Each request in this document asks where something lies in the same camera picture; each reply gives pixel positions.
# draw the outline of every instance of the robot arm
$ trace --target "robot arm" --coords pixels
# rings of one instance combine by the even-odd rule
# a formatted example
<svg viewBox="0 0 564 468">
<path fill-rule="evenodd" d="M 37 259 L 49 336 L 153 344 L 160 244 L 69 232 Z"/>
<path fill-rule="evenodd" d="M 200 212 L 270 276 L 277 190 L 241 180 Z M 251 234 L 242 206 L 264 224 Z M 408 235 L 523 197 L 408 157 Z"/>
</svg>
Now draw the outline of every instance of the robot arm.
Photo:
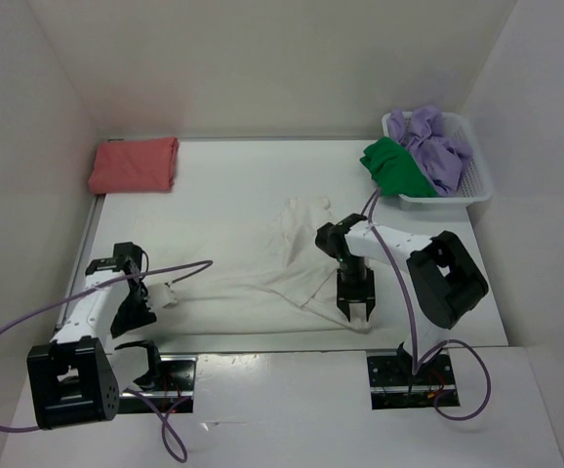
<svg viewBox="0 0 564 468">
<path fill-rule="evenodd" d="M 406 233 L 373 225 L 395 261 L 410 274 L 422 314 L 415 314 L 418 353 L 422 356 L 444 341 L 450 329 L 488 292 L 488 283 L 455 234 L 436 237 Z M 349 306 L 365 306 L 366 320 L 375 307 L 373 272 L 365 258 L 390 264 L 367 218 L 352 214 L 317 231 L 316 245 L 339 262 L 337 305 L 349 320 Z M 409 336 L 402 349 L 412 356 Z"/>
<path fill-rule="evenodd" d="M 116 244 L 113 257 L 89 265 L 85 289 L 139 273 L 141 253 L 132 243 Z M 113 283 L 80 299 L 51 342 L 34 346 L 26 358 L 39 427 L 113 419 L 119 394 L 157 374 L 160 356 L 151 341 L 127 343 L 106 353 L 108 335 L 115 338 L 153 322 L 156 315 L 140 278 Z"/>
</svg>

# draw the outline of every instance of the wall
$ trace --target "wall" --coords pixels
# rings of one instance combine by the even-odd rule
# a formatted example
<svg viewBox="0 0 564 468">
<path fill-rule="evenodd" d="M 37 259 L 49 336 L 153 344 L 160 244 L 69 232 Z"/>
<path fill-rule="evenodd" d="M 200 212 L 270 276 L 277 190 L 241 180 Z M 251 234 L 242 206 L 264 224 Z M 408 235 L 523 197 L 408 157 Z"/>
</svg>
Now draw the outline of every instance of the wall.
<svg viewBox="0 0 564 468">
<path fill-rule="evenodd" d="M 514 0 L 29 0 L 106 136 L 375 137 L 460 108 Z"/>
<path fill-rule="evenodd" d="M 96 143 L 26 3 L 0 0 L 0 325 L 62 296 L 91 203 L 85 178 Z M 54 320 L 0 340 L 1 423 L 15 410 L 25 353 L 50 336 Z"/>
<path fill-rule="evenodd" d="M 475 233 L 564 455 L 564 1 L 519 0 L 465 114 L 497 188 Z"/>
</svg>

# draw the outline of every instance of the folded red towel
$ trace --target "folded red towel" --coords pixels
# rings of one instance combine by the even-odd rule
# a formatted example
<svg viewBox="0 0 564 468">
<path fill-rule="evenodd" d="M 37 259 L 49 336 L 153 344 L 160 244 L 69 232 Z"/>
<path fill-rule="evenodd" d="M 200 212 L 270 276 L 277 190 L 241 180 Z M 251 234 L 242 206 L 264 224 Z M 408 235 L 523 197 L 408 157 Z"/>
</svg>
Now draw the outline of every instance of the folded red towel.
<svg viewBox="0 0 564 468">
<path fill-rule="evenodd" d="M 96 153 L 89 189 L 115 192 L 169 192 L 174 185 L 178 140 L 110 141 Z"/>
</svg>

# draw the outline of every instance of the tabletop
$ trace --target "tabletop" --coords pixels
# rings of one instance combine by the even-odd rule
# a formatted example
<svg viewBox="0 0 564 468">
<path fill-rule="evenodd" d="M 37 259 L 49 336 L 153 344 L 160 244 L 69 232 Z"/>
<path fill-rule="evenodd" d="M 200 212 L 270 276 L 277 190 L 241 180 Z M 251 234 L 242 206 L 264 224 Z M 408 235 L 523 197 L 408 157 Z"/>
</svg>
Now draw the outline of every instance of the tabletop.
<svg viewBox="0 0 564 468">
<path fill-rule="evenodd" d="M 479 365 L 450 351 L 467 414 L 484 397 Z M 194 408 L 176 414 L 188 461 L 198 468 L 561 468 L 563 462 L 525 350 L 481 348 L 493 379 L 477 418 L 450 422 L 433 408 L 371 410 L 361 351 L 201 355 Z M 26 384 L 13 425 L 34 423 Z M 175 467 L 153 414 L 111 422 L 12 434 L 0 468 Z"/>
<path fill-rule="evenodd" d="M 358 213 L 376 186 L 359 164 L 366 140 L 250 140 L 186 141 L 179 149 L 178 175 L 168 194 L 111 194 L 99 204 L 79 268 L 91 258 L 109 256 L 116 242 L 138 238 L 137 223 L 152 225 L 165 219 L 180 221 L 269 221 L 293 197 L 326 196 L 336 220 Z M 465 209 L 405 212 L 396 200 L 382 198 L 375 221 L 395 229 L 437 235 L 456 233 L 485 274 L 481 254 Z M 154 242 L 181 248 L 180 239 L 162 229 Z M 152 258 L 151 267 L 170 266 Z M 377 305 L 370 333 L 349 330 L 297 331 L 260 334 L 191 334 L 164 340 L 162 351 L 178 353 L 272 352 L 305 350 L 383 349 L 398 346 L 409 331 L 405 303 L 388 265 L 372 262 L 376 270 Z M 145 329 L 130 337 L 150 338 Z M 505 346 L 507 340 L 492 293 L 467 313 L 452 337 L 473 346 Z"/>
</svg>

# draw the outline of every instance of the plastic basket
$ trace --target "plastic basket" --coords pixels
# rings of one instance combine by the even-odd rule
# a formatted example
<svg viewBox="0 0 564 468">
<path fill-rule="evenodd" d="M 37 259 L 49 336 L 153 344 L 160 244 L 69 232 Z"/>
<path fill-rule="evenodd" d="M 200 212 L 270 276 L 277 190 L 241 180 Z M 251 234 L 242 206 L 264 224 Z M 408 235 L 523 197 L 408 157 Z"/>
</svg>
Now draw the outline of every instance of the plastic basket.
<svg viewBox="0 0 564 468">
<path fill-rule="evenodd" d="M 412 112 L 403 112 L 406 119 L 406 127 L 410 124 Z M 423 208 L 465 208 L 476 202 L 489 200 L 493 194 L 493 184 L 488 173 L 488 166 L 484 161 L 477 138 L 468 121 L 459 114 L 443 112 L 445 118 L 445 137 L 459 139 L 470 144 L 473 157 L 468 165 L 466 174 L 458 192 L 449 197 L 413 198 L 407 195 L 399 195 L 399 206 L 402 210 L 414 210 Z M 388 137 L 388 122 L 390 113 L 382 117 L 383 134 Z"/>
</svg>

